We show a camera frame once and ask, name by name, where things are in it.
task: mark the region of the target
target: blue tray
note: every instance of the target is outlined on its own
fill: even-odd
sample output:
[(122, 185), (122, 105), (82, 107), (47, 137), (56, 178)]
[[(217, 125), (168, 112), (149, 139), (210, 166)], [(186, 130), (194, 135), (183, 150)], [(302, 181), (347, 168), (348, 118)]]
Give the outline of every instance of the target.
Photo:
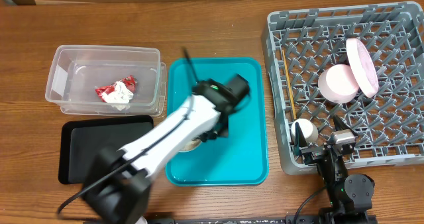
[[(262, 71), (252, 58), (194, 58), (200, 80), (225, 84), (240, 74), (249, 82), (252, 99), (229, 117), (229, 136), (209, 140), (195, 150), (177, 154), (166, 165), (166, 176), (177, 186), (255, 185), (268, 175), (268, 144)], [(184, 59), (170, 67), (169, 115), (183, 103), (194, 84)], [(241, 101), (244, 106), (248, 98)]]

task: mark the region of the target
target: wooden table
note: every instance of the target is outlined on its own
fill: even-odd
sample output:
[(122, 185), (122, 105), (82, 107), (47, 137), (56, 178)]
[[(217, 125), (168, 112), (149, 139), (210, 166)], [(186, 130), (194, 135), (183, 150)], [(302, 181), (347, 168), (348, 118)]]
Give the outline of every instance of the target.
[[(58, 46), (102, 44), (160, 50), (168, 66), (181, 57), (248, 56), (262, 67), (261, 32), (272, 11), (424, 0), (265, 0), (133, 3), (0, 8), (0, 223), (56, 223), (55, 210), (80, 185), (57, 179), (60, 132), (67, 121), (97, 117), (65, 115), (44, 98)], [(318, 176), (289, 176), (280, 168), (268, 77), (262, 70), (270, 172), (258, 186), (173, 186), (162, 173), (154, 183), (149, 213), (175, 218), (283, 217), (295, 213), (322, 186)], [(158, 124), (164, 114), (155, 118)], [(362, 172), (376, 182), (371, 214), (379, 223), (424, 223), (424, 166), (374, 167)], [(325, 193), (303, 213), (329, 204)], [(83, 201), (64, 211), (96, 217)]]

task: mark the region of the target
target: yellow stick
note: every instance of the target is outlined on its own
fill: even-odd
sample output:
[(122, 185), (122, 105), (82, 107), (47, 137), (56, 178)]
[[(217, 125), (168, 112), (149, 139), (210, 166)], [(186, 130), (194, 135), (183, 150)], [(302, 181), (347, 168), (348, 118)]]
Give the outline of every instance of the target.
[(284, 54), (284, 50), (281, 49), (281, 51), (283, 52), (284, 70), (286, 72), (287, 88), (289, 90), (289, 98), (291, 103), (291, 112), (293, 113), (294, 120), (296, 120), (297, 118), (296, 118), (296, 112), (294, 110), (293, 94), (291, 93), (292, 85), (290, 84), (289, 70), (287, 69), (287, 62), (286, 62), (286, 55)]

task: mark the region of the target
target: clear plastic container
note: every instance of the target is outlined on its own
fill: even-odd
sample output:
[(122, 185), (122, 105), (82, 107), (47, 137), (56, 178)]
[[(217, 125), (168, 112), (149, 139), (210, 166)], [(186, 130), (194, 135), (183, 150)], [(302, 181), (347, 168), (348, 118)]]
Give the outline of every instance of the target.
[[(100, 100), (96, 88), (129, 75), (137, 80), (130, 103)], [(161, 64), (155, 48), (65, 45), (54, 55), (46, 99), (65, 114), (158, 116), (164, 108), (165, 92), (166, 65)]]

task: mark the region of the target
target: gray dish rack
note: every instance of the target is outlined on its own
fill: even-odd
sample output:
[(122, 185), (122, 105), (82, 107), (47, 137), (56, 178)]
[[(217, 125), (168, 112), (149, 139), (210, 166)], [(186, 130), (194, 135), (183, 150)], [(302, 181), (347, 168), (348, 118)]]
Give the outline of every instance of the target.
[[(270, 13), (262, 47), (284, 172), (316, 172), (314, 166), (304, 165), (301, 157), (293, 155), (290, 126), (294, 113), (317, 125), (319, 140), (310, 145), (329, 138), (333, 115), (358, 132), (355, 152), (345, 159), (347, 168), (424, 163), (423, 35), (424, 13), (416, 2)], [(317, 82), (329, 67), (348, 64), (347, 38), (358, 38), (366, 45), (380, 88), (372, 99), (359, 91), (353, 101), (337, 105), (322, 97)]]

